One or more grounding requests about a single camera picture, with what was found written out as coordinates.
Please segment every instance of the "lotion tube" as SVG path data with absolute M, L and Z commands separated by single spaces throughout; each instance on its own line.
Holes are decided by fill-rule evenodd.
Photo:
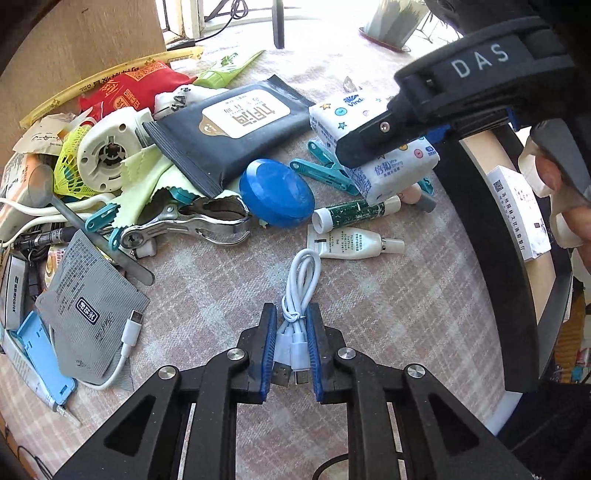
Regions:
M 338 228 L 328 233 L 316 233 L 308 225 L 308 248 L 320 258 L 359 260 L 377 257 L 381 253 L 403 254 L 404 242 L 394 238 L 382 238 L 379 233 L 361 228 Z

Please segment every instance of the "blue gripper pad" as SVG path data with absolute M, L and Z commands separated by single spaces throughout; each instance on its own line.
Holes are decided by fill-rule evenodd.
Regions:
M 275 338 L 277 337 L 277 308 L 274 307 L 269 318 L 265 348 L 261 358 L 261 397 L 265 401 L 271 388 L 273 357 L 275 356 Z
M 312 386 L 316 395 L 316 401 L 324 400 L 324 388 L 322 387 L 322 365 L 320 363 L 320 351 L 316 338 L 316 329 L 311 308 L 306 309 L 306 336 L 308 340 L 308 353 L 310 354 L 310 371 L 312 373 Z

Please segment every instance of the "white box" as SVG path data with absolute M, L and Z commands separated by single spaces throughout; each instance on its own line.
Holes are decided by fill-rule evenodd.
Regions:
M 534 192 L 521 173 L 498 166 L 488 175 L 517 240 L 523 260 L 550 250 L 550 239 Z
M 367 90 L 341 93 L 310 107 L 310 125 L 335 154 L 337 140 L 384 113 L 387 98 Z M 439 162 L 424 138 L 417 138 L 357 168 L 345 168 L 369 205 L 376 205 L 418 182 Z

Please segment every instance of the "white cable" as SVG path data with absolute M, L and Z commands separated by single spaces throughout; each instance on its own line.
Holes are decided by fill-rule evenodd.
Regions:
M 121 357 L 119 357 L 119 362 L 117 363 L 117 367 L 113 374 L 109 377 L 109 379 L 103 383 L 102 385 L 95 385 L 92 383 L 84 382 L 82 380 L 78 380 L 82 385 L 85 387 L 91 388 L 92 390 L 96 391 L 103 391 L 107 388 L 110 388 L 111 385 L 117 380 L 117 377 L 121 374 L 123 367 L 125 365 L 125 361 L 129 358 L 129 354 L 131 353 L 131 349 L 135 346 L 138 342 L 139 333 L 142 329 L 142 314 L 140 312 L 136 312 L 133 310 L 131 312 L 130 317 L 125 322 L 125 328 L 123 329 L 123 335 L 121 335 L 121 342 L 123 346 L 121 347 Z
M 104 204 L 109 203 L 111 200 L 115 198 L 115 195 L 112 193 L 101 193 L 99 195 L 94 195 L 93 197 L 87 198 L 86 200 L 80 200 L 79 202 L 71 202 L 68 203 L 68 207 L 70 210 L 74 212 L 81 212 L 83 210 L 87 210 L 88 208 L 96 205 L 99 202 Z M 0 203 L 6 203 L 13 208 L 16 208 L 19 212 L 25 213 L 27 215 L 31 215 L 32 217 L 40 217 L 45 215 L 57 215 L 59 212 L 56 210 L 55 207 L 45 207 L 45 208 L 34 208 L 28 207 L 23 205 L 22 203 L 14 202 L 13 200 L 9 200 L 3 197 L 0 197 Z
M 92 213 L 79 213 L 78 216 L 80 218 L 82 218 L 83 220 L 89 219 L 93 214 Z M 25 223 L 24 226 L 21 227 L 21 229 L 16 232 L 14 234 L 14 236 L 7 242 L 4 242 L 3 244 L 0 245 L 0 247 L 2 248 L 6 248 L 6 247 L 10 247 L 10 245 L 12 245 L 12 243 L 17 239 L 17 237 L 23 233 L 26 232 L 27 230 L 29 230 L 30 228 L 37 226 L 37 225 L 42 225 L 44 223 L 62 223 L 62 222 L 67 222 L 68 220 L 66 218 L 64 218 L 63 215 L 48 215 L 48 216 L 43 216 L 43 217 L 36 217 L 32 220 L 29 220 L 27 223 Z
M 294 372 L 310 369 L 304 317 L 318 285 L 320 271 L 318 253 L 310 248 L 298 252 L 291 262 L 285 295 L 281 299 L 284 321 L 277 330 L 274 361 L 289 365 Z

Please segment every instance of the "black stand leg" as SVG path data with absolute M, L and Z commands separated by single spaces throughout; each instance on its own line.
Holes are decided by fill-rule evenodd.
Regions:
M 285 16 L 283 0 L 273 0 L 271 18 L 273 20 L 273 41 L 275 42 L 275 48 L 282 50 L 285 48 Z

